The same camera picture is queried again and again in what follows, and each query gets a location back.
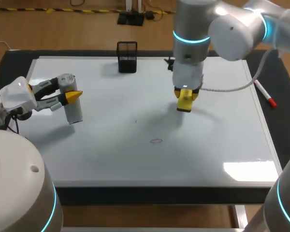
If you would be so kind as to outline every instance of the black cable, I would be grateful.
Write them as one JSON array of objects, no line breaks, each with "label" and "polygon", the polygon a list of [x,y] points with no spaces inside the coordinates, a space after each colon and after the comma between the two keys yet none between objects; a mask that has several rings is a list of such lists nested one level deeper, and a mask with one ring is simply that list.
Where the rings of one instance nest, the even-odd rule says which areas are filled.
[{"label": "black cable", "polygon": [[155,22],[158,22],[158,21],[162,20],[162,18],[163,18],[163,10],[162,10],[160,7],[158,7],[158,6],[153,6],[153,5],[151,5],[151,4],[149,3],[148,0],[146,0],[146,3],[147,3],[147,5],[150,6],[151,8],[156,8],[156,9],[158,9],[158,10],[161,11],[161,17],[160,17],[160,19],[158,19],[158,20],[154,20],[154,21],[155,21]]},{"label": "black cable", "polygon": [[17,133],[15,130],[13,130],[12,128],[10,128],[8,125],[6,125],[6,127],[7,127],[11,132],[14,132],[15,134],[19,134],[19,133]]},{"label": "black cable", "polygon": [[17,121],[16,117],[15,117],[14,121],[15,121],[15,124],[16,124],[16,133],[19,134],[18,121]]},{"label": "black cable", "polygon": [[81,5],[84,5],[84,3],[85,3],[85,0],[83,0],[83,2],[78,4],[78,5],[74,5],[74,4],[72,4],[72,0],[70,0],[70,5],[71,6],[81,6]]},{"label": "black cable", "polygon": [[17,117],[14,116],[14,115],[11,115],[11,119],[15,121],[15,124],[16,124],[16,131],[13,130],[13,129],[8,125],[9,120],[5,120],[5,125],[6,125],[6,127],[7,127],[10,131],[14,132],[15,134],[19,134],[19,126],[18,126]]}]

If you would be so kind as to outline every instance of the red marker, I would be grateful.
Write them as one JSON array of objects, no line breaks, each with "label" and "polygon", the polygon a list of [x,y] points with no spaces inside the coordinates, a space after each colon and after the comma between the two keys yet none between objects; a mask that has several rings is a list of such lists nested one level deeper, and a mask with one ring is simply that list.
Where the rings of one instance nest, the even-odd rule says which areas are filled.
[{"label": "red marker", "polygon": [[260,84],[260,82],[258,80],[255,80],[255,84],[256,84],[258,90],[260,90],[260,92],[265,96],[265,98],[269,102],[270,106],[274,109],[277,108],[276,102],[274,101],[273,98],[271,98],[271,96],[268,94],[268,92],[266,92],[266,90],[263,88],[263,86]]}]

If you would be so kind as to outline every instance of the white table surface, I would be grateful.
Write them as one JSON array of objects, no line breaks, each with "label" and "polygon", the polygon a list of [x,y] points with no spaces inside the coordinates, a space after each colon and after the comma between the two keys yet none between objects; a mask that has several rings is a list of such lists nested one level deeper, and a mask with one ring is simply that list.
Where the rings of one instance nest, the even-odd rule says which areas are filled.
[{"label": "white table surface", "polygon": [[[33,62],[32,85],[73,73],[84,91],[83,122],[69,125],[63,108],[19,122],[57,187],[270,187],[276,181],[281,167],[253,86],[200,91],[192,112],[182,113],[163,58],[138,58],[135,74],[117,70],[117,58]],[[249,80],[246,61],[205,61],[204,87],[233,88]]]}]

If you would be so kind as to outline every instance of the wooden floor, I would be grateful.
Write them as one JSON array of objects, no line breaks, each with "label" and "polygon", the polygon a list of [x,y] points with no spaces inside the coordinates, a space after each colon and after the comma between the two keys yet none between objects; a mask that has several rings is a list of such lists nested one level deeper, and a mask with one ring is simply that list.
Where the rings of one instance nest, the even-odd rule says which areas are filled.
[{"label": "wooden floor", "polygon": [[[125,9],[124,2],[86,0],[78,8]],[[227,2],[241,6],[246,1]],[[290,8],[290,0],[273,2]],[[175,0],[152,0],[151,3],[164,10],[175,9]],[[2,0],[0,7],[69,8],[69,0]],[[164,15],[159,22],[145,21],[143,27],[119,26],[117,17],[117,14],[0,12],[0,41],[6,41],[12,49],[115,50],[118,41],[137,41],[139,50],[172,50],[173,15]],[[6,49],[0,43],[0,59]],[[290,55],[284,56],[283,61],[290,74]],[[253,217],[258,208],[247,206],[248,217]],[[234,226],[231,214],[229,206],[219,205],[64,207],[64,225],[231,228]]]}]

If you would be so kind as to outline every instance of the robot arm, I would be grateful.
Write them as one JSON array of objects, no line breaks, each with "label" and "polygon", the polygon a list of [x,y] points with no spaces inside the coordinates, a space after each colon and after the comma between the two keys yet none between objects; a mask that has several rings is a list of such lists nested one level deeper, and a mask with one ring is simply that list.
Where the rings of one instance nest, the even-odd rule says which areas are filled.
[{"label": "robot arm", "polygon": [[176,12],[173,85],[179,111],[190,112],[198,96],[210,42],[230,61],[261,42],[290,52],[290,9],[268,0],[251,0],[243,8],[220,0],[177,0]]},{"label": "robot arm", "polygon": [[[68,122],[80,121],[82,116],[77,101],[83,92],[75,91],[76,88],[75,77],[72,74],[62,74],[36,86],[29,85],[22,76],[16,78],[0,90],[0,126],[5,124],[5,118],[9,115],[15,116],[19,120],[26,120],[32,115],[32,110],[50,109],[55,111],[68,105],[73,106],[70,111],[65,109]],[[61,92],[59,95],[42,99],[58,89]]]}]

